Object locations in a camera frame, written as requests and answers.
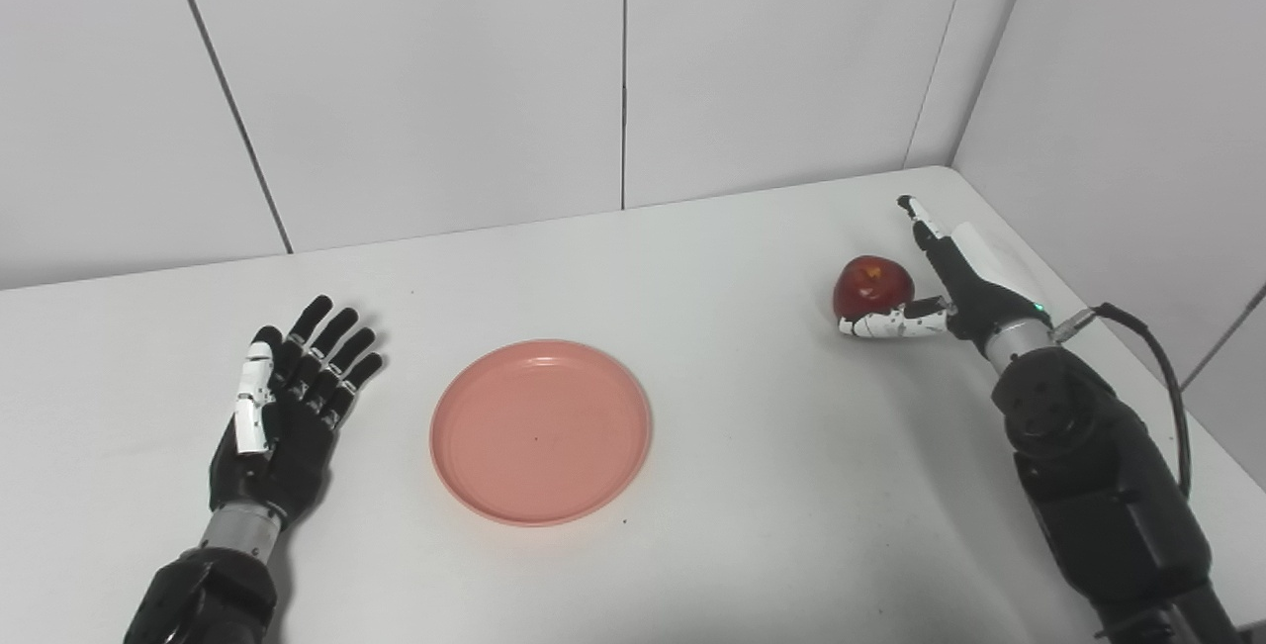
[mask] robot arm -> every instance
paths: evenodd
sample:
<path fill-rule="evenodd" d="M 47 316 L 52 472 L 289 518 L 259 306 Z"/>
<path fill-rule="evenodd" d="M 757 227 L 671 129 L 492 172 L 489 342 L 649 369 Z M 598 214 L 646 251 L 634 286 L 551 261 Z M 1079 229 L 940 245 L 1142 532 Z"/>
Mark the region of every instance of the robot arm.
<path fill-rule="evenodd" d="M 944 283 L 946 330 L 974 343 L 998 369 L 991 397 L 1020 485 L 1065 579 L 1099 614 L 1104 629 L 1096 638 L 1236 644 L 1209 583 L 1209 544 L 1144 424 L 1103 377 L 1060 347 L 1093 311 L 1052 329 L 1036 292 L 1001 269 L 975 229 L 944 234 L 914 197 L 898 204 Z M 876 320 L 882 324 L 881 315 L 863 316 L 857 324 L 866 328 L 849 325 L 849 333 L 912 334 L 870 329 Z"/>
<path fill-rule="evenodd" d="M 308 343 L 333 302 L 320 296 L 282 340 L 272 325 L 247 350 L 233 418 L 211 459 L 211 519 L 199 545 L 149 583 L 124 644 L 258 644 L 277 593 L 268 557 L 281 531 L 311 509 L 325 481 L 337 429 L 382 366 L 344 309 Z"/>

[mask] red apple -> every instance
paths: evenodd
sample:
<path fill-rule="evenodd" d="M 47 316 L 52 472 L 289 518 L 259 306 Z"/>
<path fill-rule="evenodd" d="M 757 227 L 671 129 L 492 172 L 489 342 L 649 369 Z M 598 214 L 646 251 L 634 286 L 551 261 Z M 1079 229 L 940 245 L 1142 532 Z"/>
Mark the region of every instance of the red apple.
<path fill-rule="evenodd" d="M 914 300 L 914 280 L 895 261 L 882 257 L 856 257 L 844 266 L 836 282 L 832 306 L 837 319 L 857 320 L 861 315 L 881 311 Z"/>

